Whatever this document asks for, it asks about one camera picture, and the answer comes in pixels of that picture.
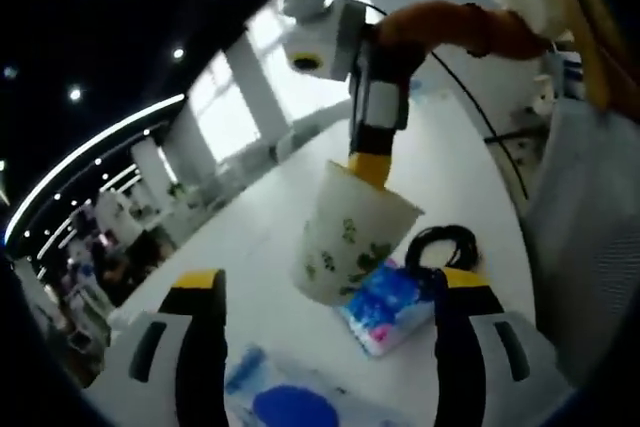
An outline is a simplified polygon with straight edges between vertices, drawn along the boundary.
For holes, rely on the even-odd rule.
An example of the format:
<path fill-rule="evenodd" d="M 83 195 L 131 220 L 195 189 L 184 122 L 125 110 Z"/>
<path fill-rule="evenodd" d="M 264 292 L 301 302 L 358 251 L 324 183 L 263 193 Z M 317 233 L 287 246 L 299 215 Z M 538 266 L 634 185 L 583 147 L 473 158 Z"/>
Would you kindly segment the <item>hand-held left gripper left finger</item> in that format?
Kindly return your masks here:
<path fill-rule="evenodd" d="M 107 350 L 92 402 L 114 426 L 225 426 L 226 275 L 187 272 Z"/>

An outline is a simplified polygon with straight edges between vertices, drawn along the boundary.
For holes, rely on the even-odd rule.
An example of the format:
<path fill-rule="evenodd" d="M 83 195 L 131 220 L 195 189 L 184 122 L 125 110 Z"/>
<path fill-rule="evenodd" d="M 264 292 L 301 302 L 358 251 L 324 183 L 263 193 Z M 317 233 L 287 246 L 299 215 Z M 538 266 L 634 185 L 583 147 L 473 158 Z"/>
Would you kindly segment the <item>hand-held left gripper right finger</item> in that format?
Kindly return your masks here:
<path fill-rule="evenodd" d="M 471 271 L 432 274 L 438 426 L 543 426 L 573 389 L 551 342 Z"/>

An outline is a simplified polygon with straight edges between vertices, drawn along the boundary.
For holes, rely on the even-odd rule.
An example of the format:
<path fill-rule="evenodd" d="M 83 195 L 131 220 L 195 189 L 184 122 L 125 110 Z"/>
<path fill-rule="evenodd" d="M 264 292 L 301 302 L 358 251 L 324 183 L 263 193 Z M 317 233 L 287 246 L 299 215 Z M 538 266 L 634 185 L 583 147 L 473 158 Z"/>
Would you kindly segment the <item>person's right hand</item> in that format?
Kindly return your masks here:
<path fill-rule="evenodd" d="M 440 45 L 470 50 L 467 6 L 445 1 L 415 3 L 396 10 L 375 26 L 376 39 L 385 47 L 413 45 L 431 52 Z"/>

